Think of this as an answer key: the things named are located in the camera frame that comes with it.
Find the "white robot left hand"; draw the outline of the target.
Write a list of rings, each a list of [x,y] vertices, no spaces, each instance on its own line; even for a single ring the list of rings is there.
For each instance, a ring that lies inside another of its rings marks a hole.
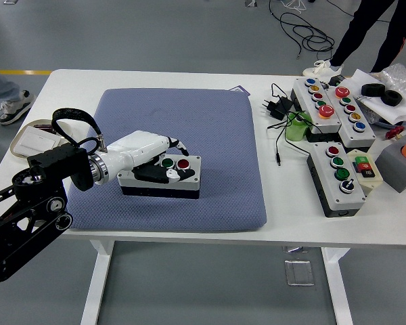
[[[150,133],[134,131],[116,140],[106,152],[98,152],[101,162],[101,179],[106,183],[120,171],[130,171],[135,179],[152,183],[175,183],[195,175],[195,171],[176,170],[162,166],[161,160],[169,148],[178,148],[184,156],[189,153],[178,139]]]

